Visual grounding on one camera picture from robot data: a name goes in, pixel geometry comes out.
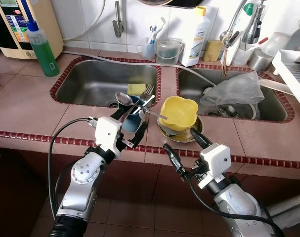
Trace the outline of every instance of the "dish rack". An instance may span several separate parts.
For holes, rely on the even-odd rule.
[[[300,103],[300,64],[293,63],[299,57],[300,51],[281,49],[272,64]]]

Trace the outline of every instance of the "pink tiled countertop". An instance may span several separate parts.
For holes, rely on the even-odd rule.
[[[72,50],[102,57],[141,60],[139,54]],[[76,58],[78,56],[69,54],[58,57],[60,75]],[[216,68],[219,65],[218,62],[201,63],[203,65],[198,67],[209,68],[213,65]],[[160,111],[166,98],[177,95],[178,89],[177,69],[161,67],[160,70],[161,99],[152,108],[156,112]],[[244,71],[241,68],[232,70]],[[59,76],[45,77],[35,60],[10,59],[0,54],[0,147],[46,152],[51,136],[66,122],[87,116],[108,116],[115,111],[112,108],[54,101],[49,91]],[[291,108],[286,123],[200,116],[204,123],[204,135],[213,142],[230,147],[233,161],[231,172],[300,179],[300,104],[292,96],[283,98]],[[125,133],[125,136],[130,138],[132,134]],[[93,145],[94,130],[85,122],[80,122],[64,130],[60,137],[63,138],[57,139],[53,152],[82,156],[86,148]],[[162,149],[165,142],[179,149],[177,151],[186,167],[194,164],[201,150],[196,143],[181,144],[164,137],[156,125],[156,118],[150,116],[149,128],[140,146],[134,151],[123,151],[122,159],[170,165]]]

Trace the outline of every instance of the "blue cup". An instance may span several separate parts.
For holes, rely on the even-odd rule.
[[[130,95],[130,98],[132,99],[132,101],[134,103],[136,103],[140,97],[135,96],[135,95]],[[141,100],[138,103],[138,105],[143,105],[143,104],[144,104],[144,100]],[[118,103],[118,107],[124,108],[127,111],[131,106],[125,106],[125,105]],[[137,107],[135,107],[132,110],[132,112],[128,115],[126,121],[124,121],[124,123],[122,124],[123,130],[125,130],[127,132],[136,132],[137,129],[139,128],[142,119],[140,118],[139,113],[137,113],[135,115],[132,114],[136,109],[137,109]]]

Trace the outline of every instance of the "yellow bowl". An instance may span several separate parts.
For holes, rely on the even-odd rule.
[[[193,100],[179,96],[167,98],[161,108],[161,115],[168,119],[159,118],[159,123],[175,131],[183,131],[195,124],[198,105]]]

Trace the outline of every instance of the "kitchen sink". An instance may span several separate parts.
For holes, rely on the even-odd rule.
[[[224,80],[220,70],[210,69],[193,69],[197,73],[203,75],[214,84],[219,84]],[[225,79],[244,74],[245,72],[227,71]],[[197,102],[200,115],[213,115],[220,116],[216,106],[202,106],[199,102],[203,96],[203,91],[211,85],[196,75],[181,70],[179,72],[179,93],[181,97],[186,99],[192,99]],[[279,100],[274,90],[261,86],[261,91],[264,94],[265,99],[258,104],[259,118],[260,120],[267,121],[284,121],[288,117],[287,111]]]
[[[98,60],[77,63],[56,92],[68,104],[116,107],[116,92],[127,93],[128,84],[151,84],[156,95],[158,72],[152,66],[123,65]]]

